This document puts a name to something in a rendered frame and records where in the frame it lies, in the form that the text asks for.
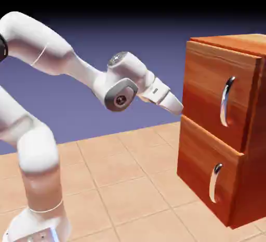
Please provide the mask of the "large wooden cabinet door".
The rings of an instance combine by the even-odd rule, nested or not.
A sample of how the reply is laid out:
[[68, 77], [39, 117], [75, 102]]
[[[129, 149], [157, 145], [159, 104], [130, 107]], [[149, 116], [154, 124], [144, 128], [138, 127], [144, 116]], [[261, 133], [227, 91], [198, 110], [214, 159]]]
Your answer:
[[[188, 41], [183, 114], [239, 152], [246, 147], [252, 107], [263, 59], [238, 51]], [[227, 104], [228, 127], [220, 121], [227, 80], [235, 76]]]

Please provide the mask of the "brown wooden cabinet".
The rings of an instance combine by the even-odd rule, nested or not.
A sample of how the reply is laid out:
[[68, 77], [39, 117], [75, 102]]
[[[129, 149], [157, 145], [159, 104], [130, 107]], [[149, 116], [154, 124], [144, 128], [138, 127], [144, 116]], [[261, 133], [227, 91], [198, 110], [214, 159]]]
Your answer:
[[193, 37], [189, 41], [238, 51], [263, 59], [252, 107], [246, 147], [230, 217], [237, 228], [266, 217], [266, 35]]

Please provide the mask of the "small wooden cabinet door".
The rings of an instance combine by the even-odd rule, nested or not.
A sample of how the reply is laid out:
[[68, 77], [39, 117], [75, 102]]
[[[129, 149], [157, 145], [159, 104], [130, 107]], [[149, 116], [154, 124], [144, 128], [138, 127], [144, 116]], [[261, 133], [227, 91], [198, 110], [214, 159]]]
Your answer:
[[[177, 174], [226, 226], [230, 225], [243, 158], [242, 153], [188, 117], [181, 117]], [[217, 163], [223, 167], [216, 182], [216, 203], [213, 203], [209, 198], [209, 182]]]

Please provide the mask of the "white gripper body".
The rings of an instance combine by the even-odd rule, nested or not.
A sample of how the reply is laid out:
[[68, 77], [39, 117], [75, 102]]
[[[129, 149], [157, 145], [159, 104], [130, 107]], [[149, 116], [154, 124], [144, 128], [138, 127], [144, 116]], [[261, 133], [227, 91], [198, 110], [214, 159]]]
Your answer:
[[183, 111], [183, 104], [171, 91], [169, 91], [165, 98], [162, 100], [162, 108], [166, 109], [174, 115], [180, 115]]

